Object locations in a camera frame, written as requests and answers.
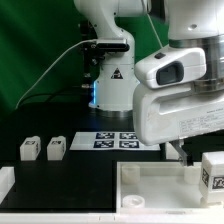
black cable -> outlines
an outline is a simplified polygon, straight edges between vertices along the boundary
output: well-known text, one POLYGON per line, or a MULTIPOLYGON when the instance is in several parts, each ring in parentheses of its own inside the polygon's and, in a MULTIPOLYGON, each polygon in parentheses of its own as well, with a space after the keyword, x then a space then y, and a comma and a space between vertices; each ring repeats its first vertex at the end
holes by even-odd
POLYGON ((33 95, 30 95, 30 96, 27 96, 27 97, 23 98, 23 99, 20 101, 20 103, 19 103, 19 105, 18 105, 18 108, 19 108, 25 101, 27 101, 27 100, 29 100, 29 99, 31 99, 31 98, 34 98, 34 97, 37 97, 37 96, 51 96, 51 95, 52 95, 52 93, 39 93, 39 94, 33 94, 33 95))
POLYGON ((82 88, 80 86, 69 86, 69 87, 65 87, 63 89, 58 90, 57 92, 51 94, 51 96, 45 101, 46 103, 50 102, 53 98, 55 98, 56 96, 58 96, 60 93, 63 92, 67 92, 69 90, 81 90, 82 88))

qr code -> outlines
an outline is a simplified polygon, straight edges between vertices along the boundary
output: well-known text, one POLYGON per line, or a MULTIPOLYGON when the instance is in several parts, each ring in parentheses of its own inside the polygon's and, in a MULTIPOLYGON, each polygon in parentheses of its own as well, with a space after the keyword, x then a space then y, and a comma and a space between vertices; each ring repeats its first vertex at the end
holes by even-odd
POLYGON ((93 146, 94 149, 107 149, 113 147, 114 141, 95 141, 93 146))
POLYGON ((209 175, 208 175, 208 173, 207 173, 207 171, 205 169, 203 169, 202 181, 208 187, 209 175))
POLYGON ((52 141, 51 144, 52 144, 52 145, 60 145, 60 144, 61 144, 61 141, 52 141))
POLYGON ((135 133, 120 133, 120 139, 137 139, 135 133))
POLYGON ((212 189, 213 190, 224 189, 224 177, 214 177, 212 189))
POLYGON ((26 141, 25 145, 34 145, 35 141, 26 141))
POLYGON ((113 139, 115 136, 115 133, 96 133, 96 139, 113 139))
POLYGON ((119 147, 123 149, 138 149, 139 142, 138 141, 120 141, 119 147))

blue light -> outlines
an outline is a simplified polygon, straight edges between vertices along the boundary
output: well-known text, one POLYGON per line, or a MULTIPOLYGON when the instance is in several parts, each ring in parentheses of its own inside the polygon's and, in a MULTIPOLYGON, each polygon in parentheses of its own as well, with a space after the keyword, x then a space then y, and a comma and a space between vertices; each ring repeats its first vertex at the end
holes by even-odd
POLYGON ((93 104, 96 104, 96 82, 93 84, 93 104))

warning label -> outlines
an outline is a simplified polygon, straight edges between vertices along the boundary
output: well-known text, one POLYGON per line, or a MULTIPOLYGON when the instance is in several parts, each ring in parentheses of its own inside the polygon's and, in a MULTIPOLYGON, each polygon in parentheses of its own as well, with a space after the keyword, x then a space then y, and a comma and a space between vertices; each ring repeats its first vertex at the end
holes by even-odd
POLYGON ((123 79, 120 70, 117 68, 112 75, 111 79, 123 79))
POLYGON ((181 134, 215 129, 224 123, 223 108, 209 111, 207 115, 180 122, 181 134))

small white block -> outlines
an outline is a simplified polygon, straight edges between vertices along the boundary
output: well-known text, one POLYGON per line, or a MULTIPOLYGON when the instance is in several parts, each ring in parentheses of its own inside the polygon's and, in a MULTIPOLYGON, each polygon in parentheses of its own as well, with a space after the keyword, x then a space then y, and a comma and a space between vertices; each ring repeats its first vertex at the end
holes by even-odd
POLYGON ((52 138, 47 146, 48 160, 62 160, 66 151, 66 139, 63 136, 52 138))
POLYGON ((40 137, 26 138, 20 146, 20 157, 22 161, 36 160, 41 150, 40 137))
POLYGON ((128 195, 123 198, 122 206, 124 208, 144 208, 145 199, 139 195, 128 195))
POLYGON ((3 167, 0 170, 0 204, 9 193, 15 183, 15 174, 13 167, 3 167))
POLYGON ((137 184, 140 181, 140 167, 135 164, 123 165, 121 178, 124 184, 137 184))
POLYGON ((188 166, 184 167, 184 180, 191 185, 198 185, 200 182, 201 167, 188 166))
POLYGON ((200 206, 201 206, 201 208, 222 209, 223 210, 224 203, 223 203, 223 201, 207 203, 205 201, 205 199, 202 197, 201 201, 200 201, 200 206))
POLYGON ((204 153, 199 189, 206 203, 224 201, 224 152, 204 153))

